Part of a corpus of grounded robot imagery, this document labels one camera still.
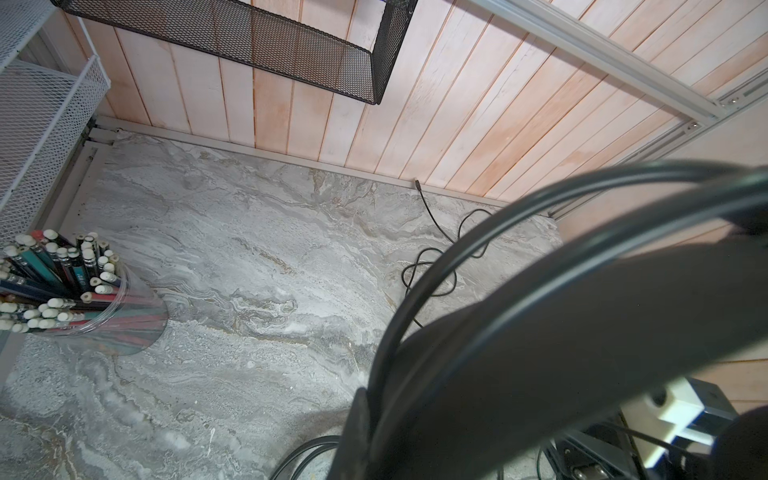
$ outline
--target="pencil cup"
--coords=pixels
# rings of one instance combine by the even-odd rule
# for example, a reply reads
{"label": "pencil cup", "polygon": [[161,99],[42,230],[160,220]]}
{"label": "pencil cup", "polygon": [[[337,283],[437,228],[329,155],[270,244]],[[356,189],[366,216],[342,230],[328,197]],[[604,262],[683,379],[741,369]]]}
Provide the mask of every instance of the pencil cup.
{"label": "pencil cup", "polygon": [[165,330],[168,309],[123,262],[118,264],[116,274],[120,277],[120,286],[114,288],[114,294],[97,296],[105,302],[105,310],[86,313],[92,318],[48,329],[38,335],[108,355],[133,355],[152,345]]}

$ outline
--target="cup of pencils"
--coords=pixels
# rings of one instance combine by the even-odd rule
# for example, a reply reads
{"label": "cup of pencils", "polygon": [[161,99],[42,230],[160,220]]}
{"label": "cup of pencils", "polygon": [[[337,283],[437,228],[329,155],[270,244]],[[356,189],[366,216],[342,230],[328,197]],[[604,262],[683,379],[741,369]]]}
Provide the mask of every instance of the cup of pencils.
{"label": "cup of pencils", "polygon": [[162,335],[168,310],[98,233],[55,230],[2,246],[0,330],[37,333],[108,355],[132,355]]}

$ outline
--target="gray marble surface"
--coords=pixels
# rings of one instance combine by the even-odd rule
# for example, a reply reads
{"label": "gray marble surface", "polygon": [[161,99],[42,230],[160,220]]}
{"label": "gray marble surface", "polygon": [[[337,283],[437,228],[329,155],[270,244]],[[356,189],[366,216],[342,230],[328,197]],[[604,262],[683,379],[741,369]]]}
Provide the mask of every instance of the gray marble surface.
{"label": "gray marble surface", "polygon": [[[451,233],[478,206],[428,201]],[[447,246],[415,190],[128,133],[75,227],[109,239],[172,320],[127,357],[27,338],[0,396],[0,478],[266,478],[340,431],[403,298],[400,270]],[[531,218],[419,318],[482,298],[559,243]],[[533,456],[508,478],[535,476]]]}

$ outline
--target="white wire mesh shelf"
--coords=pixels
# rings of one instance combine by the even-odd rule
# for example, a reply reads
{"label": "white wire mesh shelf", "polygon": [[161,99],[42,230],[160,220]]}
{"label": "white wire mesh shelf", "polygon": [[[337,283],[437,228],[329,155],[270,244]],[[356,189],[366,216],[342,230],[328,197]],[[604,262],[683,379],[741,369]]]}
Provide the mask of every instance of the white wire mesh shelf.
{"label": "white wire mesh shelf", "polygon": [[30,227],[108,89],[97,56],[79,77],[19,60],[0,74],[0,240]]}
{"label": "white wire mesh shelf", "polygon": [[0,0],[0,72],[54,10],[49,0]]}

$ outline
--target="black mesh basket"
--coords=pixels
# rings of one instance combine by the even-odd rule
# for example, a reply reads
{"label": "black mesh basket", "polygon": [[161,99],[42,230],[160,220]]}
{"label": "black mesh basket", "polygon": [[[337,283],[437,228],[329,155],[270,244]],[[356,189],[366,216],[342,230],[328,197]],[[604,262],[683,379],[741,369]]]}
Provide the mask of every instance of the black mesh basket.
{"label": "black mesh basket", "polygon": [[387,2],[373,52],[238,0],[51,0],[72,15],[381,103],[417,0]]}

